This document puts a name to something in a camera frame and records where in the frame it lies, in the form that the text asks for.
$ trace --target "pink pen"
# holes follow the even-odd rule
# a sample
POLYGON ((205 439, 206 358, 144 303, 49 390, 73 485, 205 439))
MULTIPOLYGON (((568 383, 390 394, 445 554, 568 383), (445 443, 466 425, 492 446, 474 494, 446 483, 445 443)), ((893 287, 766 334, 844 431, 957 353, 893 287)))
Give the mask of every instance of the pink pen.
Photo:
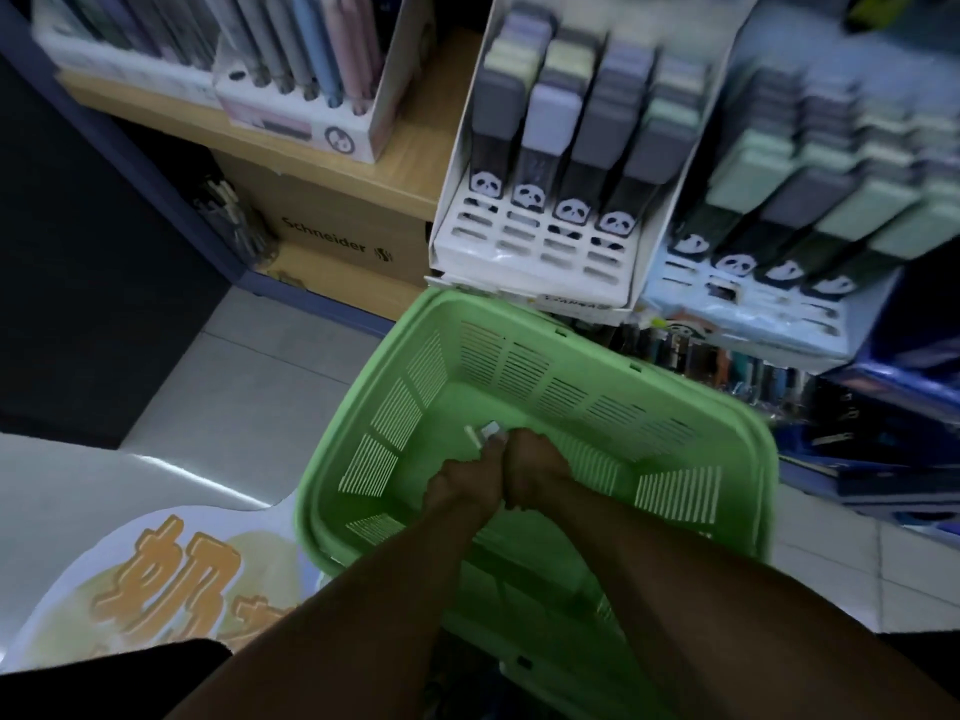
POLYGON ((363 39, 363 21, 360 18, 357 0, 340 0, 340 10, 346 22, 346 29, 350 33, 350 45, 353 46, 353 56, 357 61, 360 81, 363 83, 363 96, 365 99, 371 99, 374 97, 374 66, 371 65, 367 43, 363 39))
POLYGON ((380 80, 380 74, 383 72, 383 51, 380 49, 380 38, 377 35, 374 0, 357 0, 357 7, 360 8, 366 52, 369 54, 369 64, 373 69, 373 83, 376 85, 380 80))
POLYGON ((343 90, 353 99, 353 112, 361 115, 366 112, 363 84, 354 56, 354 47, 351 45, 351 35, 347 31, 344 13, 340 11, 340 0, 319 0, 319 4, 323 10, 326 31, 330 33, 330 45, 333 46, 333 57, 337 59, 337 67, 340 69, 343 90))

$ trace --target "orange chinese characters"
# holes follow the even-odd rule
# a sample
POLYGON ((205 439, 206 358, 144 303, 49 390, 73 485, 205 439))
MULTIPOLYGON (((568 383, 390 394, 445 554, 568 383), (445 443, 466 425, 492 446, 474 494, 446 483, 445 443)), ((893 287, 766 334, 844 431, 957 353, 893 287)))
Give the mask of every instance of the orange chinese characters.
POLYGON ((243 622, 244 628, 222 633, 217 636, 217 641, 229 647, 231 652, 237 652, 250 644, 262 631, 273 626, 292 611, 294 611, 293 607, 274 608, 268 603, 266 596, 252 598, 237 596, 233 599, 230 613, 243 622))
POLYGON ((204 532, 194 533, 184 551, 176 544, 183 530, 184 521, 171 515, 158 530, 144 531, 133 558, 117 571, 113 590, 93 598, 91 616, 120 622, 127 646, 153 640, 181 608, 189 615, 185 626, 177 633, 168 629, 162 642, 207 637, 220 619, 223 591, 240 570, 240 554, 204 532), (184 554, 186 563, 180 567, 184 554))

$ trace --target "white floor tile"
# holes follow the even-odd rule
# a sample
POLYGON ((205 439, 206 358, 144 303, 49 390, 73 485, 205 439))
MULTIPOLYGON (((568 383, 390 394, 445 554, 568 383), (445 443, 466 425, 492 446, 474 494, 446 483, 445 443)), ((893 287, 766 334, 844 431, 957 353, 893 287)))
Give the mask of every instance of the white floor tile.
POLYGON ((877 576, 783 543, 774 544, 772 564, 873 632, 881 626, 877 576))
POLYGON ((883 578, 960 606, 960 551, 917 532, 880 526, 883 578))
POLYGON ((122 449, 272 505, 300 482, 347 389, 200 333, 122 449))
POLYGON ((351 384, 380 338, 284 303, 231 288, 203 330, 351 384))
POLYGON ((884 632, 947 632, 960 629, 960 606, 884 580, 880 588, 884 632))
POLYGON ((781 484, 776 492, 774 540, 839 564, 880 572, 877 520, 781 484))

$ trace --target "store shelf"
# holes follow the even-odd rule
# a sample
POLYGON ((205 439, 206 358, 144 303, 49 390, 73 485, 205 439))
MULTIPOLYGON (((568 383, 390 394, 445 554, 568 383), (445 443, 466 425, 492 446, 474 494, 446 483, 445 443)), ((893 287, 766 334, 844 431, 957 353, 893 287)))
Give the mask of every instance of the store shelf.
POLYGON ((480 35, 454 30, 402 104, 376 164, 231 125, 223 111, 75 71, 60 82, 84 106, 352 197, 433 220, 470 90, 480 35))
MULTIPOLYGON (((417 296, 426 289, 426 283, 420 286, 395 280, 289 241, 282 241, 276 259, 270 265, 258 267, 257 272, 261 276, 268 276, 281 283, 343 303, 389 322, 396 321, 402 316, 417 296)), ((274 297, 275 293, 263 292, 262 295, 274 297)), ((291 303, 291 305, 318 312, 316 308, 306 307, 301 302, 291 303)), ((358 317, 354 317, 348 325, 369 332, 377 330, 370 326, 370 321, 364 318, 362 313, 355 313, 355 315, 358 317)), ((346 323, 340 317, 335 317, 334 320, 346 323)))

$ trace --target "hand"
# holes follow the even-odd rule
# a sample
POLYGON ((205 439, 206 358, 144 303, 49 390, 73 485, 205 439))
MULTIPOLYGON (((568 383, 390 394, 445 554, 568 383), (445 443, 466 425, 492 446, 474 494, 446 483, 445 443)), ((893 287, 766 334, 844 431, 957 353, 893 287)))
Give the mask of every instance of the hand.
POLYGON ((430 512, 451 501, 462 500, 478 509, 478 517, 484 523, 493 518, 503 499, 504 447, 506 440, 494 436, 486 441, 480 459, 445 460, 426 485, 423 510, 430 512))
POLYGON ((551 484, 570 480, 570 465, 553 442, 530 429, 510 430, 503 453, 503 492, 507 509, 537 509, 551 484))

